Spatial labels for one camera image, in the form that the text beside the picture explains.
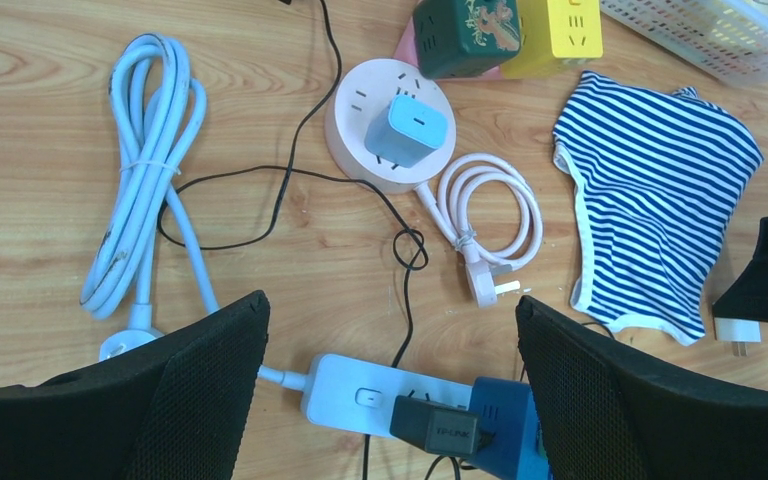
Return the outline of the pink triangular power strip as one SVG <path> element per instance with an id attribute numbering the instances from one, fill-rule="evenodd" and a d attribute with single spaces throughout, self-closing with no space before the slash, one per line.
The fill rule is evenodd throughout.
<path id="1" fill-rule="evenodd" d="M 419 68 L 418 54 L 415 45 L 416 35 L 413 25 L 413 21 L 409 20 L 404 33 L 402 34 L 396 49 L 393 54 L 393 58 L 416 68 Z M 502 81 L 504 77 L 499 67 L 493 67 L 481 75 L 474 77 L 446 77 L 439 78 L 439 81 Z"/>

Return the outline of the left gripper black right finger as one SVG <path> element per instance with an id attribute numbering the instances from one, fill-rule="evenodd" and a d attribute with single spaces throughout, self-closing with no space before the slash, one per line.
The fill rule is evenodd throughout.
<path id="1" fill-rule="evenodd" d="M 768 479 L 768 391 L 662 361 L 524 296 L 518 348 L 557 479 Z"/>

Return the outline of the light blue small charger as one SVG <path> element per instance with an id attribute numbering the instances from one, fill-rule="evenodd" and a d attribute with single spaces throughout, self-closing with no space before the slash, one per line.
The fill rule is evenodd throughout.
<path id="1" fill-rule="evenodd" d="M 364 146 L 398 167 L 413 168 L 443 147 L 449 124 L 441 111 L 399 94 L 371 121 Z"/>

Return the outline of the light blue power strip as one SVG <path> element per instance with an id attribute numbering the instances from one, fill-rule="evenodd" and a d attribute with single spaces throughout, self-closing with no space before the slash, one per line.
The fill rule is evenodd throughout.
<path id="1" fill-rule="evenodd" d="M 311 363 L 301 411 L 314 425 L 389 438 L 398 396 L 465 410 L 471 390 L 466 384 L 325 353 Z"/>

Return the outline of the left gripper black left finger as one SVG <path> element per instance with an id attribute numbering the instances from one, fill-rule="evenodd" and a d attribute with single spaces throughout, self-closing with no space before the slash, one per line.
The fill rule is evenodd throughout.
<path id="1" fill-rule="evenodd" d="M 0 388 L 0 479 L 228 479 L 268 341 L 252 292 L 37 386 Z"/>

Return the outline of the white cube charger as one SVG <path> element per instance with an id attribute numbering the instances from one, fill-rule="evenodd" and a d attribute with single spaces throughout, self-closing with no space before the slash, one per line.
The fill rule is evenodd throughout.
<path id="1" fill-rule="evenodd" d="M 754 320 L 735 318 L 714 318 L 716 339 L 729 343 L 732 353 L 737 357 L 749 355 L 749 345 L 760 343 L 760 323 Z"/>

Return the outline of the dark green cube charger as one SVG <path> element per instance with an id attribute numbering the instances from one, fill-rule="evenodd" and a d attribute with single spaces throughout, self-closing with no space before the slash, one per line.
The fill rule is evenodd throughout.
<path id="1" fill-rule="evenodd" d="M 423 0 L 411 21 L 418 69 L 429 79 L 480 76 L 522 46 L 518 3 L 511 0 Z"/>

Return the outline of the black adapter with cable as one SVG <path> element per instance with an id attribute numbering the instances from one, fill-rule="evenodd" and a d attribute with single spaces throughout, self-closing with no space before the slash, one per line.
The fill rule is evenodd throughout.
<path id="1" fill-rule="evenodd" d="M 318 172 L 295 169 L 290 166 L 286 167 L 284 180 L 287 180 L 288 182 L 292 173 L 313 176 L 338 183 L 362 184 L 370 188 L 380 197 L 385 206 L 390 210 L 390 213 L 393 214 L 397 222 L 402 227 L 404 227 L 396 234 L 392 243 L 393 255 L 395 256 L 397 262 L 405 268 L 403 280 L 403 298 L 405 302 L 408 323 L 406 336 L 390 365 L 392 368 L 398 367 L 404 353 L 410 344 L 414 332 L 414 322 L 410 304 L 409 279 L 412 272 L 424 269 L 429 262 L 429 254 L 425 248 L 425 238 L 422 232 L 409 227 L 405 220 L 402 218 L 401 214 L 398 213 L 396 208 L 390 202 L 390 200 L 386 198 L 385 194 L 383 194 L 377 187 L 372 186 L 372 184 L 366 180 L 339 179 Z M 520 211 L 523 212 L 523 215 L 525 216 L 525 220 L 522 221 L 522 225 L 529 224 L 529 226 L 533 228 L 533 233 L 529 235 L 531 235 L 532 239 L 536 239 L 537 233 L 539 233 L 538 230 L 542 231 L 542 217 L 539 212 L 539 207 L 536 204 L 536 197 L 532 198 L 534 197 L 534 194 L 525 193 L 526 190 L 530 191 L 530 187 L 525 185 L 524 180 L 522 180 L 520 183 L 524 185 L 521 189 L 519 189 L 519 187 L 510 188 L 514 193 L 518 193 L 523 198 L 525 198 L 524 203 L 527 206 L 520 206 Z M 404 260 L 397 250 L 396 243 L 402 236 L 408 236 L 417 246 L 416 253 L 414 253 L 413 257 L 409 261 Z M 409 373 L 398 370 L 397 368 L 396 371 L 401 373 Z M 284 388 L 298 391 L 303 391 L 307 386 L 306 382 L 308 382 L 309 379 L 312 379 L 312 377 L 309 378 L 308 375 L 290 371 L 278 371 L 277 373 L 273 373 L 274 375 L 269 374 L 272 375 L 269 377 L 271 378 L 269 381 L 277 383 Z M 434 447 L 435 449 L 425 451 L 438 455 L 438 457 L 429 467 L 425 479 L 430 477 L 437 464 L 447 458 L 453 465 L 455 479 L 461 479 L 460 472 L 462 468 L 456 457 L 465 457 L 467 456 L 466 454 L 474 454 L 480 447 L 487 446 L 492 441 L 492 434 L 485 435 L 486 432 L 481 433 L 479 431 L 478 417 L 476 414 L 466 413 L 466 411 L 462 408 L 458 409 L 451 406 L 444 406 L 439 402 L 432 402 L 428 395 L 426 395 L 424 399 L 417 397 L 413 391 L 407 395 L 396 396 L 394 401 L 395 420 L 392 420 L 393 417 L 391 417 L 391 420 L 388 420 L 389 423 L 387 423 L 387 433 L 390 432 L 390 427 L 392 426 L 398 427 L 396 433 L 408 433 L 408 430 L 411 430 L 411 432 L 415 431 L 416 435 L 411 433 L 413 436 L 404 438 L 397 436 L 396 438 L 399 438 L 403 441 L 418 440 L 418 447 L 422 447 L 423 449 L 429 446 Z M 365 446 L 363 450 L 362 479 L 368 479 L 369 473 L 369 438 L 367 437 L 370 437 L 370 434 L 365 435 L 366 439 L 364 440 Z M 472 442 L 469 444 L 471 448 L 469 451 L 461 449 L 453 451 L 447 450 L 444 452 L 442 450 L 442 447 L 444 446 L 463 446 L 465 448 L 467 444 L 464 442 L 467 440 Z"/>

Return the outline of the pink round power strip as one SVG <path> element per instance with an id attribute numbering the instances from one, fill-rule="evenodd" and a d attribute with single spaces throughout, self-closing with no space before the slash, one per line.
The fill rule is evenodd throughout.
<path id="1" fill-rule="evenodd" d="M 412 96 L 449 120 L 443 147 L 413 168 L 398 167 L 364 146 L 371 121 L 396 95 Z M 456 122 L 443 90 L 402 61 L 378 58 L 351 69 L 338 84 L 326 111 L 325 138 L 338 167 L 351 179 L 366 180 L 387 194 L 407 193 L 440 173 L 452 158 Z"/>

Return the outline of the blue cube charger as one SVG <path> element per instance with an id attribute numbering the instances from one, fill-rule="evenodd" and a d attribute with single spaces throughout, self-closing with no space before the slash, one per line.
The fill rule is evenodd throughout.
<path id="1" fill-rule="evenodd" d="M 499 479 L 552 477 L 530 385 L 479 377 L 469 411 L 479 417 L 481 440 L 468 464 Z"/>

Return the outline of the yellow power adapter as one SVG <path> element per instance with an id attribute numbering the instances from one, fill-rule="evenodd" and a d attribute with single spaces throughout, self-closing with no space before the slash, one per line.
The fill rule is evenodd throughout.
<path id="1" fill-rule="evenodd" d="M 500 66 L 504 79 L 549 76 L 603 57 L 598 0 L 521 0 L 521 48 Z"/>

